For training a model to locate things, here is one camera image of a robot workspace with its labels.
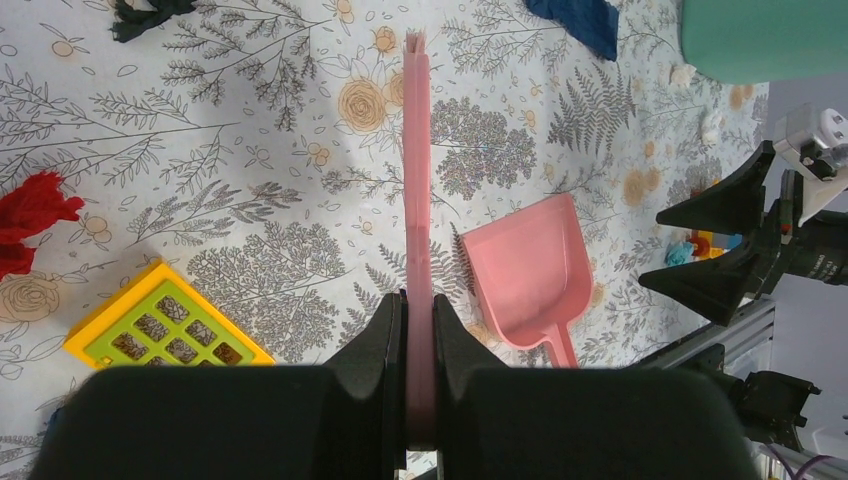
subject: green grid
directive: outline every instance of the green grid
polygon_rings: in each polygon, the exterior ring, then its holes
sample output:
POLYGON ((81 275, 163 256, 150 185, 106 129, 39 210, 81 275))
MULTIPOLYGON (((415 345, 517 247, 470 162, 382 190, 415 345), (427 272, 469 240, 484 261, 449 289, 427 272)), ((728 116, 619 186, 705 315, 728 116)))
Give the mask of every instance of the green grid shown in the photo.
POLYGON ((254 353, 250 349, 238 341, 226 328, 224 328, 223 325, 219 324, 209 314, 207 314, 200 305, 192 301, 191 298, 183 293, 183 291, 174 285, 173 282, 165 280, 153 292, 151 292, 150 295, 140 301, 135 307, 133 307, 132 310, 116 321, 111 327, 109 327, 108 330, 100 335, 100 337, 83 349, 83 351, 96 362, 107 366, 146 365, 147 362, 157 356, 165 360, 165 362, 169 365, 197 366, 206 360, 213 365, 223 366, 226 364, 212 353, 215 348, 221 345, 221 343, 226 343, 230 346, 230 348, 232 348, 232 350, 241 355, 241 360, 239 360, 238 365, 248 365, 255 357, 254 353), (188 316, 179 324, 175 323, 162 311, 156 308, 156 303, 166 296, 170 296, 188 310, 188 316), (158 342, 148 337, 146 333, 142 332, 134 325, 135 321, 141 318, 144 314, 153 316, 153 318, 168 329, 168 334, 158 342), (206 328, 216 335, 215 340, 213 340, 208 347, 204 347, 185 331, 195 320, 200 320, 206 328), (137 342, 144 344, 147 348, 147 352, 138 360, 133 360, 127 354, 112 345, 112 341, 125 332, 132 335, 137 342), (191 362, 183 363, 180 359, 165 350, 165 347, 167 347, 168 344, 176 338, 181 339, 194 349, 195 352, 197 352, 197 356, 194 357, 191 362), (103 359, 107 357, 112 360, 111 363, 107 364, 103 361, 103 359))

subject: floral tablecloth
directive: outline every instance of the floral tablecloth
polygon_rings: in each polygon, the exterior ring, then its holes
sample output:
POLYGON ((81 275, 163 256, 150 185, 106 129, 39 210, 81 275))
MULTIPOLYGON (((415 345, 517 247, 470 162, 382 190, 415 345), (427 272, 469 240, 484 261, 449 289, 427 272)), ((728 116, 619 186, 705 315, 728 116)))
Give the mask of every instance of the floral tablecloth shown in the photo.
POLYGON ((25 476, 91 374, 60 348, 69 328, 157 257, 284 363, 325 360, 404 284, 408 28, 429 34, 435 289, 469 330, 510 364, 547 363, 482 326, 457 235, 555 192, 577 200, 597 283, 572 330, 581 364, 625 365, 701 324, 636 278, 673 237, 656 212, 753 150, 768 89, 669 85, 674 0, 616 2, 616 63, 516 0, 199 0, 127 44, 112 2, 0 5, 0 189, 55 170, 86 202, 27 241, 35 271, 0 283, 0 478, 25 476))

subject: green container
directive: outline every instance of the green container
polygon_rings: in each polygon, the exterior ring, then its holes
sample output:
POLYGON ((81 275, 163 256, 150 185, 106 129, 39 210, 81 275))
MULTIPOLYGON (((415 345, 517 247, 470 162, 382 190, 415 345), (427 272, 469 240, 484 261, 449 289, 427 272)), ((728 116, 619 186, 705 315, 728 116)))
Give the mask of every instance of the green container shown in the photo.
POLYGON ((684 0, 686 63, 724 83, 848 71, 848 0, 684 0))

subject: dark blue fabric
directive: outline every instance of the dark blue fabric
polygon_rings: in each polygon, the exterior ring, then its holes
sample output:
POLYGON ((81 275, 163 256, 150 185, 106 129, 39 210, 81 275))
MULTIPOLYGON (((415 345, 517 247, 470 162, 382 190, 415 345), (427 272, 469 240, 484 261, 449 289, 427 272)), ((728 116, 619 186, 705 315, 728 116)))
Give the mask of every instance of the dark blue fabric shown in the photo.
POLYGON ((525 0, 534 14, 556 20, 607 60, 617 58, 618 10, 605 0, 525 0))

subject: blue cloth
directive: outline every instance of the blue cloth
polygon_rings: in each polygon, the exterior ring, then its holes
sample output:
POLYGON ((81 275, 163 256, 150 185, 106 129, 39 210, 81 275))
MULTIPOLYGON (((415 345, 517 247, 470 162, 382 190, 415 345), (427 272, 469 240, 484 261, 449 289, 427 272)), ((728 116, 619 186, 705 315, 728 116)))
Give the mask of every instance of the blue cloth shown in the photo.
POLYGON ((607 60, 617 58, 618 10, 605 0, 525 0, 534 14, 556 20, 607 60))
POLYGON ((689 242, 678 243, 668 249, 665 256, 665 264, 669 267, 676 267, 692 261, 692 254, 695 253, 695 245, 689 242))

